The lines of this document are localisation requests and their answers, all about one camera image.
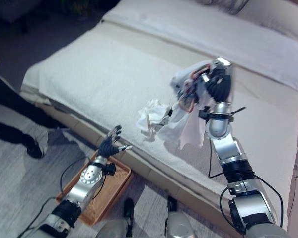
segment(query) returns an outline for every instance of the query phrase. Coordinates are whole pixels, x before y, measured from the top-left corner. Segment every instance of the floor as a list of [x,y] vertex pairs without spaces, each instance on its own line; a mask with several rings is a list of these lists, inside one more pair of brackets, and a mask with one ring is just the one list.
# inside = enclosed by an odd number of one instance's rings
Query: floor
[[[22,34],[18,23],[0,21],[0,74],[19,90],[26,70],[56,50],[67,45],[97,24],[104,12],[96,11],[81,21],[75,16],[64,16],[36,9],[30,14],[30,32]],[[94,152],[92,145],[71,132],[47,131],[21,115],[0,106],[0,121],[14,125],[35,136],[46,148],[46,156],[37,161],[29,158],[21,145],[0,141],[0,237],[16,237],[34,217],[41,204],[59,192],[59,176],[64,167],[81,156]],[[79,166],[68,171],[64,183],[78,171]],[[296,193],[290,215],[289,233],[298,238],[298,178],[293,179],[290,201]],[[125,197],[136,203],[134,234],[142,237],[161,237],[167,216],[166,197],[163,191],[135,176],[123,197],[112,210],[111,218],[120,216]],[[41,218],[55,206],[49,202]],[[188,216],[197,237],[229,237],[191,210],[180,205]],[[92,228],[79,222],[70,237],[95,237],[102,224]]]

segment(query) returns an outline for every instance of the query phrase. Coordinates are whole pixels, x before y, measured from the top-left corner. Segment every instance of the pillow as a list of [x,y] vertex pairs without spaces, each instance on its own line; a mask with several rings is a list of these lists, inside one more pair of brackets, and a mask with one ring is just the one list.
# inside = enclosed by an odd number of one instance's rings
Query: pillow
[[285,0],[250,0],[238,17],[274,29],[298,41],[298,6]]

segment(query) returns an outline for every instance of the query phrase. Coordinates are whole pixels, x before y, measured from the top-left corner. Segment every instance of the white blanket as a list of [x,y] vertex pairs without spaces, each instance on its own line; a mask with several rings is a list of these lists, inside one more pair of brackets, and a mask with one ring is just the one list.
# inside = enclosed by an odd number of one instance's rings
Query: white blanket
[[105,20],[227,58],[298,91],[298,42],[192,0],[123,0]]

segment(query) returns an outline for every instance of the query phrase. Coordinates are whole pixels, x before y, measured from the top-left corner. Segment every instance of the black pants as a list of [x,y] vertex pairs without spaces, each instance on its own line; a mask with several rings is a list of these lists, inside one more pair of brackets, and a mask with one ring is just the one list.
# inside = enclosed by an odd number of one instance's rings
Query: black pants
[[[56,126],[57,122],[54,119],[45,114],[42,109],[24,100],[9,86],[7,86],[1,79],[0,104],[15,110],[20,114],[25,115],[39,125],[45,126],[47,128],[54,128]],[[34,143],[34,139],[31,136],[24,134],[22,131],[12,126],[5,125],[1,122],[0,139],[14,144],[23,144],[25,146]]]

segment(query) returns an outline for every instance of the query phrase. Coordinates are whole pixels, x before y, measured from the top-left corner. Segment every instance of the person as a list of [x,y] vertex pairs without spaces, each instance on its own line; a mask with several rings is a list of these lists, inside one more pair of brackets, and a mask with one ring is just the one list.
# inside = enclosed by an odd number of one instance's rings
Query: person
[[109,220],[101,228],[96,238],[122,238],[132,237],[134,220],[134,201],[127,198],[124,202],[123,218]]
[[[23,114],[33,122],[49,129],[65,128],[58,121],[48,116],[42,109],[29,103],[17,94],[1,77],[0,77],[0,104],[7,106],[16,112]],[[30,135],[23,133],[19,129],[5,125],[0,122],[0,139],[13,143],[22,144],[26,147],[29,156],[40,159],[44,156],[43,150],[38,142]]]

